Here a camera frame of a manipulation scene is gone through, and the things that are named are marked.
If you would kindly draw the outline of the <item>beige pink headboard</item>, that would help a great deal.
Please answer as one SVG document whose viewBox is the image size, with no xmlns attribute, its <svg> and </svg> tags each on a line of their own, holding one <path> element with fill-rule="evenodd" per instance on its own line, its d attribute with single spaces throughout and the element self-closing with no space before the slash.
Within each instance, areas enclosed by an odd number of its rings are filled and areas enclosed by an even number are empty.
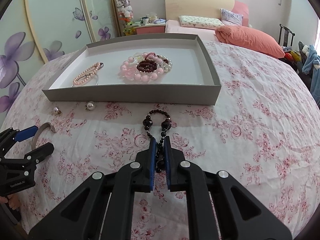
<svg viewBox="0 0 320 240">
<path fill-rule="evenodd" d="M 249 26 L 249 8 L 236 0 L 165 0 L 167 20 L 179 20 L 182 15 L 220 18 L 221 9 L 244 16 L 242 25 Z"/>
</svg>

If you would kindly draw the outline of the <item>pink floral bedsheet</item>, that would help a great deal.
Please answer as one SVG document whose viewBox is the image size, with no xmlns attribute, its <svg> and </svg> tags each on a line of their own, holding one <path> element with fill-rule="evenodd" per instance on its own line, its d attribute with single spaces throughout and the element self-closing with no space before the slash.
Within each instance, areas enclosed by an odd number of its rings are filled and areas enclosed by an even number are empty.
<svg viewBox="0 0 320 240">
<path fill-rule="evenodd" d="M 146 150 L 142 122 L 170 114 L 173 148 L 203 170 L 228 171 L 297 236 L 319 205 L 319 108 L 294 70 L 272 57 L 205 42 L 222 83 L 214 106 L 54 103 L 42 87 L 70 55 L 45 64 L 20 92 L 3 128 L 45 122 L 37 144 L 54 153 L 40 163 L 35 186 L 19 194 L 22 228 L 29 231 L 93 172 L 118 171 Z M 54 107 L 62 114 L 55 115 Z"/>
</svg>

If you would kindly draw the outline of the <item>plush toy display tube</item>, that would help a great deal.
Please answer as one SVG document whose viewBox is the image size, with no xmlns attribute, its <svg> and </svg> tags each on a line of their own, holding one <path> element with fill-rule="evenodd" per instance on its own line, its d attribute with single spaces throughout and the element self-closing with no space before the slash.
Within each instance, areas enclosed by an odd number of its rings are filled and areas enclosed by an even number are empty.
<svg viewBox="0 0 320 240">
<path fill-rule="evenodd" d="M 116 0 L 116 9 L 118 14 L 119 26 L 123 36 L 133 34 L 133 9 L 131 7 L 131 0 Z"/>
</svg>

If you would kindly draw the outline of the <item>pink bed mattress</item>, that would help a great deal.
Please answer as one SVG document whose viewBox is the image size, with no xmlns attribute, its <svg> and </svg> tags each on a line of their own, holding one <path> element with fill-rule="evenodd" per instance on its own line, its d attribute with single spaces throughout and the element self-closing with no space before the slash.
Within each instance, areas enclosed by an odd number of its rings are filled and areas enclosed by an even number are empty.
<svg viewBox="0 0 320 240">
<path fill-rule="evenodd" d="M 165 33 L 193 34 L 198 35 L 203 41 L 219 42 L 214 30 L 182 27 L 180 26 L 180 22 L 176 20 L 168 20 L 166 22 Z"/>
</svg>

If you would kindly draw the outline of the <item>white mug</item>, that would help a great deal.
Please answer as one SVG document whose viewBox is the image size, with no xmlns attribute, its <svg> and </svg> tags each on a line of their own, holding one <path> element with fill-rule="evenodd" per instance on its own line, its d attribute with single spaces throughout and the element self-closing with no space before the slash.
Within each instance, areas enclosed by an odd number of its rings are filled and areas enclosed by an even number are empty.
<svg viewBox="0 0 320 240">
<path fill-rule="evenodd" d="M 149 23 L 149 18 L 148 17 L 141 18 L 141 24 L 142 25 L 148 25 L 148 23 Z"/>
</svg>

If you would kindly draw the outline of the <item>pink nightstand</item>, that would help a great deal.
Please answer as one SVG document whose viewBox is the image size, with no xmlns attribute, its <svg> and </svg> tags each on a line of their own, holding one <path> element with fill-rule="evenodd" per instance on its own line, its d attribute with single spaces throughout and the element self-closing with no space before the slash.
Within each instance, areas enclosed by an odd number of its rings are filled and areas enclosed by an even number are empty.
<svg viewBox="0 0 320 240">
<path fill-rule="evenodd" d="M 165 33 L 165 23 L 137 26 L 135 27 L 135 31 L 137 35 Z"/>
</svg>

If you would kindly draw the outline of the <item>pearl earring left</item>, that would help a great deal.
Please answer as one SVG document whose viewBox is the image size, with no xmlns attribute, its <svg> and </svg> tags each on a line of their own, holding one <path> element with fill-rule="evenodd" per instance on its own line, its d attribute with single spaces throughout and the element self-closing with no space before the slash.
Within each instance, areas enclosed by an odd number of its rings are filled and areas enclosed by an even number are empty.
<svg viewBox="0 0 320 240">
<path fill-rule="evenodd" d="M 55 115 L 61 115 L 61 114 L 62 114 L 61 110 L 60 110 L 58 107 L 54 107 L 53 113 L 54 113 Z"/>
</svg>

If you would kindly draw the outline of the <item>blue plush clothing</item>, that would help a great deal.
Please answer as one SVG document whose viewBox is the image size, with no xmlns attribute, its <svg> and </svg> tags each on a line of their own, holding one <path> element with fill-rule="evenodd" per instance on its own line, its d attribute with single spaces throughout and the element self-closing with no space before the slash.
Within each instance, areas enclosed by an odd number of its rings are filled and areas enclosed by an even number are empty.
<svg viewBox="0 0 320 240">
<path fill-rule="evenodd" d="M 302 73 L 309 75 L 312 71 L 312 81 L 310 87 L 310 93 L 314 100 L 319 103 L 319 55 L 314 48 L 314 45 L 304 46 L 308 48 L 307 59 L 302 67 Z"/>
</svg>

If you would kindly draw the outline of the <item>pearl earring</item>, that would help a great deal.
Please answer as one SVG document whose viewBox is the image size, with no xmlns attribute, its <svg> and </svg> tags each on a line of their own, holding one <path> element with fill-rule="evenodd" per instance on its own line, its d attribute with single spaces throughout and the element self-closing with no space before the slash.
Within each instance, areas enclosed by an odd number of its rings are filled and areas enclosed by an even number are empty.
<svg viewBox="0 0 320 240">
<path fill-rule="evenodd" d="M 93 101 L 89 101 L 88 103 L 86 103 L 86 110 L 88 111 L 92 111 L 94 110 L 96 107 L 95 102 Z"/>
<path fill-rule="evenodd" d="M 54 107 L 53 113 L 54 113 L 55 115 L 61 115 L 61 114 L 62 114 L 61 110 L 60 110 L 58 107 Z"/>
</svg>

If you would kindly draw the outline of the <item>dark wooden chair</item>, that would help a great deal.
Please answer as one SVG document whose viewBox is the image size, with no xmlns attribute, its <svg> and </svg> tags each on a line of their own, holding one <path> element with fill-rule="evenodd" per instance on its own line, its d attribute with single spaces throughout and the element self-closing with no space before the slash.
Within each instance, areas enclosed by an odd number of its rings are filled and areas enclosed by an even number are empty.
<svg viewBox="0 0 320 240">
<path fill-rule="evenodd" d="M 288 27 L 280 24 L 279 38 L 278 44 L 280 44 L 281 40 L 283 41 L 284 47 L 291 47 L 293 45 L 293 39 L 295 37 L 295 33 L 292 32 Z"/>
</svg>

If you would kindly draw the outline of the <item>floral sliding wardrobe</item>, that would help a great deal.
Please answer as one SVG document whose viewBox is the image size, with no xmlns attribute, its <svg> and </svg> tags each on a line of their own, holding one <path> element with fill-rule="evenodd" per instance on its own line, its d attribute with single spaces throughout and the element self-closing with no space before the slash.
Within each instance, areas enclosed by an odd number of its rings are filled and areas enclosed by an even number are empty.
<svg viewBox="0 0 320 240">
<path fill-rule="evenodd" d="M 1 118 L 45 63 L 117 36 L 113 0 L 1 0 Z"/>
</svg>

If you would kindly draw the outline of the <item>orange pillow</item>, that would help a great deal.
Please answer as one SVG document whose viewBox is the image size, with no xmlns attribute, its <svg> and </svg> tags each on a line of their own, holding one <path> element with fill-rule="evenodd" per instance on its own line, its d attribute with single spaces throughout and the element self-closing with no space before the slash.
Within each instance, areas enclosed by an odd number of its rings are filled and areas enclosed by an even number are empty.
<svg viewBox="0 0 320 240">
<path fill-rule="evenodd" d="M 241 25 L 223 25 L 216 29 L 217 39 L 225 44 L 257 51 L 274 58 L 284 58 L 285 53 L 276 40 L 263 31 Z"/>
</svg>

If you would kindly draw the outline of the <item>grey cardboard tray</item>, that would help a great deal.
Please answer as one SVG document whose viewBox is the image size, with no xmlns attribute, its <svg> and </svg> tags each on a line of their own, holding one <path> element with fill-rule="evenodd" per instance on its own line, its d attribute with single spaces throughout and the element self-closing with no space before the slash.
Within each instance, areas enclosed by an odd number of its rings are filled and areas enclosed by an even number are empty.
<svg viewBox="0 0 320 240">
<path fill-rule="evenodd" d="M 95 80 L 73 79 L 98 65 Z M 204 43 L 192 34 L 146 34 L 86 45 L 44 86 L 51 101 L 214 105 L 221 82 Z"/>
</svg>

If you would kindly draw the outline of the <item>small patterned cushion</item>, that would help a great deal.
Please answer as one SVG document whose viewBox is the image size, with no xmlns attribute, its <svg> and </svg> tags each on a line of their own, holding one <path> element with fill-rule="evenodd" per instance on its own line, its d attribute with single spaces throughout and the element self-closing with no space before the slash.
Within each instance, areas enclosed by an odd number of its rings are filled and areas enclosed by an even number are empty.
<svg viewBox="0 0 320 240">
<path fill-rule="evenodd" d="M 226 9 L 221 9 L 221 22 L 224 25 L 242 25 L 244 16 Z"/>
</svg>

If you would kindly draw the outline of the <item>pearl earring right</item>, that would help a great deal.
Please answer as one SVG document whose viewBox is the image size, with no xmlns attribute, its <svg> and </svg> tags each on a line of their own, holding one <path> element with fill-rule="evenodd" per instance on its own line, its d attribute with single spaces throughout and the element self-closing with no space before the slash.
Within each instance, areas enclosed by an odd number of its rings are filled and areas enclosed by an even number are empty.
<svg viewBox="0 0 320 240">
<path fill-rule="evenodd" d="M 93 101 L 89 101 L 88 103 L 86 103 L 86 110 L 88 111 L 92 111 L 94 110 L 96 107 L 95 102 Z"/>
</svg>

